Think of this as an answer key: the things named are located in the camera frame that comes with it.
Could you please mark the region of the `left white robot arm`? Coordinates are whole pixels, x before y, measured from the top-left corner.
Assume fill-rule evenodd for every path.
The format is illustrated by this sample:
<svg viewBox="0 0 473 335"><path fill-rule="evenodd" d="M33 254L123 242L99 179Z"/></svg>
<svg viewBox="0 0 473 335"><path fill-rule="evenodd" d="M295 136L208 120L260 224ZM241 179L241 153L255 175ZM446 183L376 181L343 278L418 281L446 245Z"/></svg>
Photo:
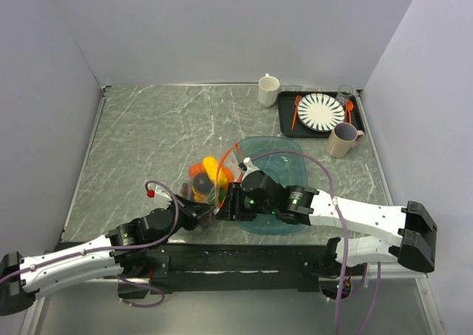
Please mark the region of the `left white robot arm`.
<svg viewBox="0 0 473 335"><path fill-rule="evenodd" d="M103 277L138 277L146 253L180 229L193 231L212 214L207 203L179 198L88 242L36 257L14 251L1 259L1 315L31 307L54 291Z"/></svg>

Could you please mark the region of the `clear zip top bag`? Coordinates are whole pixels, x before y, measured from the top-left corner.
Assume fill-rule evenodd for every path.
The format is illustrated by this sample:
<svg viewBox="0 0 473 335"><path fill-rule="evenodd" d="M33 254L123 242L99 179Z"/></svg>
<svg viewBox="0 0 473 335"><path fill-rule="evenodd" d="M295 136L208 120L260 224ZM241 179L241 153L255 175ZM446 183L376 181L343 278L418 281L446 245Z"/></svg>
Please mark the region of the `clear zip top bag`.
<svg viewBox="0 0 473 335"><path fill-rule="evenodd" d="M188 168L188 177L180 187L180 195L197 203L221 207L230 184L242 180L244 172L239 166L242 162L243 153L238 143L220 159L213 156L203 158Z"/></svg>

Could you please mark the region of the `orange dried fruit slice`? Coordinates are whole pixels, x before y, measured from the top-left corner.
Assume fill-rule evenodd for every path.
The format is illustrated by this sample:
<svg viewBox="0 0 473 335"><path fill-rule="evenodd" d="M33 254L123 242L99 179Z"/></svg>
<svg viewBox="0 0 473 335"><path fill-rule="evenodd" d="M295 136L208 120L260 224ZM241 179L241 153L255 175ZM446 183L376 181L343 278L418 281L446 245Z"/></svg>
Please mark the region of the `orange dried fruit slice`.
<svg viewBox="0 0 473 335"><path fill-rule="evenodd" d="M211 198L208 194L194 193L194 201L197 203L210 203Z"/></svg>

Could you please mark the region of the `textured orange tangerine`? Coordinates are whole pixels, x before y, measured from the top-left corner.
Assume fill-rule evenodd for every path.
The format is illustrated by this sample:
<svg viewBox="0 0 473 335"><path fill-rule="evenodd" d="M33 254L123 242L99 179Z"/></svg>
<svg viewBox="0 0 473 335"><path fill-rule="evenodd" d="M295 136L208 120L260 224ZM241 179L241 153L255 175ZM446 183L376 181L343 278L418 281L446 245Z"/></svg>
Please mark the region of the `textured orange tangerine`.
<svg viewBox="0 0 473 335"><path fill-rule="evenodd" d="M205 168L201 163L195 163L188 169L188 175L191 179L194 179L198 174L205 173Z"/></svg>

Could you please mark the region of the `smooth orange persimmon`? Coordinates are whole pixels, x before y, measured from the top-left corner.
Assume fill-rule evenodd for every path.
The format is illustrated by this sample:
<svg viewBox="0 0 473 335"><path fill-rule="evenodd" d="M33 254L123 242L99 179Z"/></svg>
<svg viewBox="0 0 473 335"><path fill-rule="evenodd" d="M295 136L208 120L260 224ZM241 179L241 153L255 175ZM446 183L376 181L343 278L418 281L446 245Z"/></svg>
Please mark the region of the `smooth orange persimmon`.
<svg viewBox="0 0 473 335"><path fill-rule="evenodd" d="M228 183L233 182L234 181L234 176L233 176L231 170L229 168L225 167L225 166L222 168L222 170L223 170L223 173L225 175L225 178L226 178L227 182Z"/></svg>

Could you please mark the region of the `green lime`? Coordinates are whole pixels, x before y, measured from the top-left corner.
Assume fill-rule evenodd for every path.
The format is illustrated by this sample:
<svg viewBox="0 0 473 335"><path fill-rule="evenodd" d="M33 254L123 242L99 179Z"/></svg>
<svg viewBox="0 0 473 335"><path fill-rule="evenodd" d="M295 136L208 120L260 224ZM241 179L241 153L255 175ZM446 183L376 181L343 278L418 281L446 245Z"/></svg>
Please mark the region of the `green lime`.
<svg viewBox="0 0 473 335"><path fill-rule="evenodd" d="M226 191L226 190L220 189L220 190L218 191L218 198L219 198L219 200L224 200L225 197L226 197L226 195L227 195L227 191Z"/></svg>

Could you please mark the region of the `yellow corn cob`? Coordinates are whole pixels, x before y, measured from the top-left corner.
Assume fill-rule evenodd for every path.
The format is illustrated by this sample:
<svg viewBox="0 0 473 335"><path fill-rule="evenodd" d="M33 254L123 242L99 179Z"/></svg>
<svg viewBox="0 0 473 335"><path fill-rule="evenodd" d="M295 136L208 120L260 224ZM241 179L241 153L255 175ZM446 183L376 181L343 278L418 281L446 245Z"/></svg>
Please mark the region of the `yellow corn cob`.
<svg viewBox="0 0 473 335"><path fill-rule="evenodd" d="M218 169L219 162L214 157L208 156L204 158L202 165L205 168L205 173L213 183L216 183L219 188L227 189L229 183L223 173L223 166Z"/></svg>

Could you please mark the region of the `dark purple plum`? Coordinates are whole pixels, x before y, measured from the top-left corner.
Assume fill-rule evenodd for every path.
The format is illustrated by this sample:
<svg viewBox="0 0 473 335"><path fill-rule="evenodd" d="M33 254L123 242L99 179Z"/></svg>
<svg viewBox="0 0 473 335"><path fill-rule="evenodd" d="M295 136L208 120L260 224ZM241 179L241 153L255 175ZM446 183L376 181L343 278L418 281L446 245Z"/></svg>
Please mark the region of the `dark purple plum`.
<svg viewBox="0 0 473 335"><path fill-rule="evenodd" d="M201 195L208 195L214 187L214 183L204 172L197 174L193 178L192 183L194 192Z"/></svg>

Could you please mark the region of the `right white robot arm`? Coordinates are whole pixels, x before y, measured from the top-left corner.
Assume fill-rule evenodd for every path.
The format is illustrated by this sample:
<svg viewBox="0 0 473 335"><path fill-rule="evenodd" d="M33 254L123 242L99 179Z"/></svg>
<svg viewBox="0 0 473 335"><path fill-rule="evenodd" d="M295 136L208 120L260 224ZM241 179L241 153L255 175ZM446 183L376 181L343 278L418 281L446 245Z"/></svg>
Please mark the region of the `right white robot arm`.
<svg viewBox="0 0 473 335"><path fill-rule="evenodd" d="M261 171L230 183L216 218L252 221L267 214L290 225L329 226L361 234L342 237L323 257L324 268L340 274L362 263L397 262L411 271L435 270L438 226L426 207L380 206L340 197L305 186L282 186Z"/></svg>

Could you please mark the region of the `dark red grape bunch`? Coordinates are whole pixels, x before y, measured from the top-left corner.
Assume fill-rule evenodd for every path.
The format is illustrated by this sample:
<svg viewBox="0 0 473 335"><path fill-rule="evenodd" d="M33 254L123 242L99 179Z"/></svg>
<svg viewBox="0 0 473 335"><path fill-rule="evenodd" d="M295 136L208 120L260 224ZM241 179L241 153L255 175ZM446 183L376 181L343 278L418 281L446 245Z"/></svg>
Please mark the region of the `dark red grape bunch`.
<svg viewBox="0 0 473 335"><path fill-rule="evenodd" d="M187 200L194 200L194 193L192 190L192 185L188 182L182 183L180 187L180 196Z"/></svg>

